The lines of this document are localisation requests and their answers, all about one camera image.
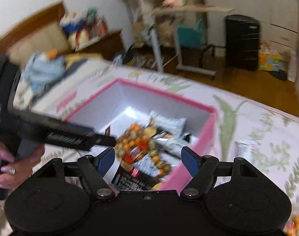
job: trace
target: white door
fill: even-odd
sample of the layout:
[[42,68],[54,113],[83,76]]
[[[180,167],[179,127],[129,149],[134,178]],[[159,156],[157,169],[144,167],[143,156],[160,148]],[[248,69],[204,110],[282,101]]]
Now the white door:
[[[206,0],[207,4],[235,8],[230,14],[241,14],[261,21],[264,40],[267,40],[268,24],[298,31],[297,0]],[[209,42],[225,46],[225,13],[208,13]]]
[[299,0],[270,0],[271,24],[298,32]]

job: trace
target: hand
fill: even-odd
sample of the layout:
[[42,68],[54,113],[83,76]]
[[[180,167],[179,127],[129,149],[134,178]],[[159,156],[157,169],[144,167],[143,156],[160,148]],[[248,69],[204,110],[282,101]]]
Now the hand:
[[[14,189],[22,184],[30,175],[32,168],[36,166],[45,153],[44,146],[37,148],[29,158],[14,161],[14,156],[8,151],[6,146],[0,142],[0,159],[10,162],[1,168],[4,174],[0,175],[0,187],[4,189]],[[15,174],[8,174],[11,169],[15,169]]]

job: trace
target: round black pad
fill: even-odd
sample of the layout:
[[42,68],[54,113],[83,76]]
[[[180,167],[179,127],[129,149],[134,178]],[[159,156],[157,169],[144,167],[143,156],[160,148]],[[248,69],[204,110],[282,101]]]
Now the round black pad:
[[16,229],[28,234],[51,234],[74,226],[90,208],[79,187],[39,178],[14,191],[4,205],[5,216]]
[[206,208],[224,228],[242,234],[264,234],[285,226],[289,198],[277,186],[253,181],[226,183],[206,195]]

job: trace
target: light blue cloth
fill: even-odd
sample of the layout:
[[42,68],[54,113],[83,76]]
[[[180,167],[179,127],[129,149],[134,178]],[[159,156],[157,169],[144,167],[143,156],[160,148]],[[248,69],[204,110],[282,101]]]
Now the light blue cloth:
[[34,53],[26,64],[22,77],[30,83],[32,92],[40,93],[45,86],[60,79],[65,73],[65,57],[60,56],[51,61],[42,61],[39,56],[42,53]]

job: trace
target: black space heater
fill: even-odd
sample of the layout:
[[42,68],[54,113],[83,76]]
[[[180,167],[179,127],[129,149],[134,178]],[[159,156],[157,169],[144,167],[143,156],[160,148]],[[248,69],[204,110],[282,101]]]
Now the black space heater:
[[228,65],[251,71],[256,70],[260,49],[259,21],[243,15],[229,15],[225,23]]

